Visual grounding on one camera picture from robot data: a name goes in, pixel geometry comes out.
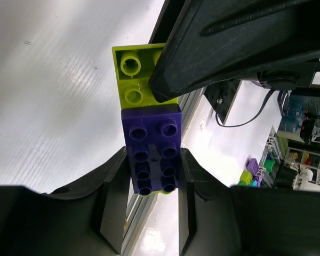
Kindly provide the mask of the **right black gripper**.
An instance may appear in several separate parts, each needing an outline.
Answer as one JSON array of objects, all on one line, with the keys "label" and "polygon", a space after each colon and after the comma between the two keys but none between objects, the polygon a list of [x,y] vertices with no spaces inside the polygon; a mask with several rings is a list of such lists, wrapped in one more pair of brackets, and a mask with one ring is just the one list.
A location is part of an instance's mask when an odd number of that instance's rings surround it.
[{"label": "right black gripper", "polygon": [[320,86],[320,1],[190,1],[149,80],[158,102],[231,79]]}]

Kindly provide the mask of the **purple lego brick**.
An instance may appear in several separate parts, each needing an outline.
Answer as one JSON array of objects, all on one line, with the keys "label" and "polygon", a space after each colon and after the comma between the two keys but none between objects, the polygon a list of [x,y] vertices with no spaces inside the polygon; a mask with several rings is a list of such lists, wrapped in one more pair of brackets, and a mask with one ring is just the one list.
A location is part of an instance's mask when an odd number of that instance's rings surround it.
[{"label": "purple lego brick", "polygon": [[177,103],[121,111],[136,194],[169,194],[179,185],[182,112]]}]

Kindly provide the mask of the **lime green lego brick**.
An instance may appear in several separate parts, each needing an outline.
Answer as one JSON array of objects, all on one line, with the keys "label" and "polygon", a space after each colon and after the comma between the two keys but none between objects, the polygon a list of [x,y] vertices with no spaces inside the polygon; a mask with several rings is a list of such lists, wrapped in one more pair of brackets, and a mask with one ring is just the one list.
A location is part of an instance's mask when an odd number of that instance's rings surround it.
[{"label": "lime green lego brick", "polygon": [[122,109],[156,106],[148,82],[165,44],[112,47],[120,106]]}]

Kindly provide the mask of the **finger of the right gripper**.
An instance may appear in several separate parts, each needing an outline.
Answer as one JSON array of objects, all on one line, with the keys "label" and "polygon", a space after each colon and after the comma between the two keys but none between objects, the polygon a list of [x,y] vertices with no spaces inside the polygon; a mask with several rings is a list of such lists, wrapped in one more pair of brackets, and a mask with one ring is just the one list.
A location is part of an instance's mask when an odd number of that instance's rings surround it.
[{"label": "finger of the right gripper", "polygon": [[189,0],[165,0],[148,43],[167,43],[171,40],[177,20],[189,4]]}]

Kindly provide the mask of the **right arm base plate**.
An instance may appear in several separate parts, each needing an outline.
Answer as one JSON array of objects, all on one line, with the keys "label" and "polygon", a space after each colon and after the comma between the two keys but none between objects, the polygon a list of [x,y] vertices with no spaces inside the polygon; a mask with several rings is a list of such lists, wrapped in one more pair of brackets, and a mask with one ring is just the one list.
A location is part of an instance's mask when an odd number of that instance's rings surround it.
[{"label": "right arm base plate", "polygon": [[225,125],[240,84],[240,80],[222,81],[208,86],[204,92],[222,125]]}]

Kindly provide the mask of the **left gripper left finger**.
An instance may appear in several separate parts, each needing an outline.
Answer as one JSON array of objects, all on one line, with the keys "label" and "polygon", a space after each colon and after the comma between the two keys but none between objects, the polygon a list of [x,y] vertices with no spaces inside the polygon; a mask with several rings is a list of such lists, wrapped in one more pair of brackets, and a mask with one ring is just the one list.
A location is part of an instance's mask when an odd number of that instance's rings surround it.
[{"label": "left gripper left finger", "polygon": [[0,186],[0,255],[119,255],[130,175],[126,148],[52,193]]}]

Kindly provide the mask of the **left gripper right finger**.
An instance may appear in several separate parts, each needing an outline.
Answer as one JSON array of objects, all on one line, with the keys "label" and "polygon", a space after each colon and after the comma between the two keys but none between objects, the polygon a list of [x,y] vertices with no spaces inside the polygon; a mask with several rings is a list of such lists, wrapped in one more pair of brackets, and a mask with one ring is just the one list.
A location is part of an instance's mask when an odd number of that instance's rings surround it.
[{"label": "left gripper right finger", "polygon": [[181,150],[180,255],[320,255],[320,193],[227,187]]}]

